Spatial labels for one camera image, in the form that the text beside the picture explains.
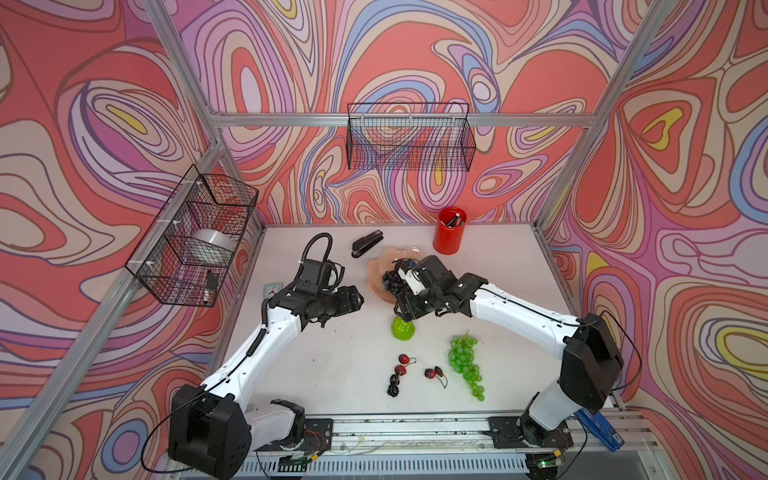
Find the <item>dark fake avocado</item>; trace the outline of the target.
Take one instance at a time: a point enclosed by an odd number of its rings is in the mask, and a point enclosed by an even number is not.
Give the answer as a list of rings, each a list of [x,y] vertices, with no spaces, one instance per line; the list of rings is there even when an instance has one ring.
[[[408,302],[398,301],[393,308],[393,311],[396,316],[402,318],[406,322],[411,322],[413,320],[413,314]]]

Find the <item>dark purple grape bunch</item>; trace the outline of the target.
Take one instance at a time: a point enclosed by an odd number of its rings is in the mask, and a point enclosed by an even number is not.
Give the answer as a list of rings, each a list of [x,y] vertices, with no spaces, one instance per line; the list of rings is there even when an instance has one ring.
[[[395,270],[390,270],[382,276],[382,286],[394,299],[410,291],[406,283],[400,278],[399,273]]]

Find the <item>green fake apple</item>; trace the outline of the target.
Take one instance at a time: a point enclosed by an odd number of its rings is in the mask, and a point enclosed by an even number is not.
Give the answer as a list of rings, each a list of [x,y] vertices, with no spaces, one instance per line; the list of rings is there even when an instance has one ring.
[[[415,327],[411,322],[405,321],[401,317],[396,317],[391,324],[392,335],[400,341],[408,341],[415,334]]]

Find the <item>green grape bunch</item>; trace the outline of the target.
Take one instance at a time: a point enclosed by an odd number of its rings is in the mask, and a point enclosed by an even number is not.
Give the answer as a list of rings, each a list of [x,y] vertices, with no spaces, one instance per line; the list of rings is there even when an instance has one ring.
[[[448,361],[451,369],[467,384],[472,396],[480,402],[485,400],[485,387],[479,365],[475,362],[474,348],[479,341],[469,332],[451,339]]]

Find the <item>dark blackberry pair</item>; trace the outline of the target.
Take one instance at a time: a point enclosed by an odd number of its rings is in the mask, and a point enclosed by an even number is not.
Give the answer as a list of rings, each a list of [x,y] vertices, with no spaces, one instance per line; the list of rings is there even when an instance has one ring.
[[[400,376],[393,374],[390,377],[389,386],[387,388],[387,394],[391,397],[397,397],[399,395]]]

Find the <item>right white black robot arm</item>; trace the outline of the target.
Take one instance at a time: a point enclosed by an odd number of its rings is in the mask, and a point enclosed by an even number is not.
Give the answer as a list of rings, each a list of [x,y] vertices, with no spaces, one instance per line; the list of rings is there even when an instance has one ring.
[[[580,410],[598,413],[619,379],[624,360],[606,321],[580,318],[522,300],[473,273],[456,277],[435,255],[394,262],[382,276],[406,322],[463,314],[501,326],[560,361],[559,376],[537,393],[517,420],[521,441],[540,447]]]

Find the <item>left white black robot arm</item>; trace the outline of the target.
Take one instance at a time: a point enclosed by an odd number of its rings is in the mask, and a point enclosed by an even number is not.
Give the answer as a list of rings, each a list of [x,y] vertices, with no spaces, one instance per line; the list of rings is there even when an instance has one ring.
[[[303,260],[294,279],[262,301],[260,322],[221,367],[201,385],[182,387],[172,399],[167,454],[216,479],[230,479],[253,451],[275,444],[299,447],[306,435],[305,410],[283,399],[264,406],[250,401],[280,352],[308,324],[359,311],[354,286],[344,286],[343,266]]]

